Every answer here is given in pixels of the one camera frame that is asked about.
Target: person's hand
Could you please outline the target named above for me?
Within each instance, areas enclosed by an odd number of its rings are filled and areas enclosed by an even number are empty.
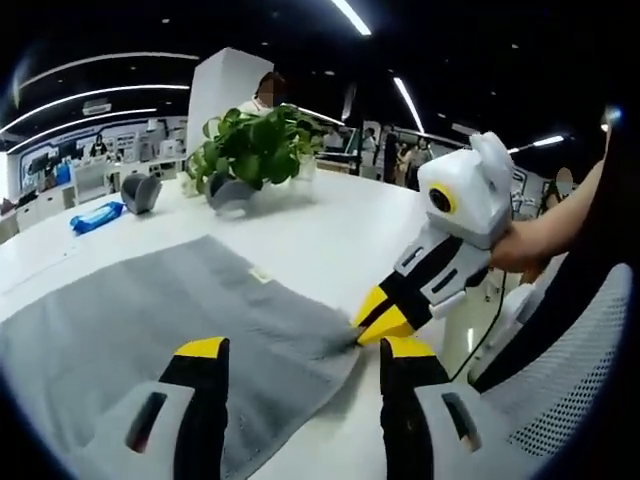
[[[506,272],[520,273],[543,260],[545,234],[535,220],[512,222],[495,244],[490,265]]]

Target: camera lens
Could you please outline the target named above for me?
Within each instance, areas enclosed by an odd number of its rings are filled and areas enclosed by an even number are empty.
[[[447,196],[437,188],[429,190],[429,199],[435,207],[443,213],[451,212],[451,202]]]

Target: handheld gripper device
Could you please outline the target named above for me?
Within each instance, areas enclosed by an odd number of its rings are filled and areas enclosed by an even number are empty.
[[[358,343],[406,337],[446,317],[488,272],[492,245],[511,222],[513,161],[492,132],[418,171],[427,223],[353,322]]]

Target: black cable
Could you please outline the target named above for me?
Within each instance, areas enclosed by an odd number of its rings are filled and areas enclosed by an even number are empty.
[[[460,365],[460,368],[458,368],[458,370],[453,375],[453,377],[451,377],[452,382],[454,382],[458,378],[458,376],[462,373],[462,370],[464,370],[464,367],[466,367],[469,364],[473,356],[476,354],[478,349],[482,346],[484,341],[487,339],[487,337],[491,333],[491,330],[493,330],[493,327],[495,327],[496,322],[498,321],[498,318],[500,318],[500,313],[502,313],[502,304],[504,303],[504,293],[506,290],[505,289],[506,284],[507,284],[507,272],[504,272],[504,275],[502,276],[502,287],[501,287],[502,292],[500,293],[500,303],[498,304],[498,311],[496,312],[496,315],[495,317],[493,317],[493,320],[491,321],[489,328],[487,328],[487,331],[484,333],[484,335],[482,336],[478,344],[475,346],[473,350],[471,350],[471,353],[469,354],[469,356],[464,360],[464,362],[462,362],[462,365]]]

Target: gray towel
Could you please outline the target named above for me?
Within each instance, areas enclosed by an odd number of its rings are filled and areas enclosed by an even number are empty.
[[[344,384],[357,333],[210,237],[112,265],[0,325],[0,367],[61,459],[181,345],[231,341],[222,478],[246,478]]]

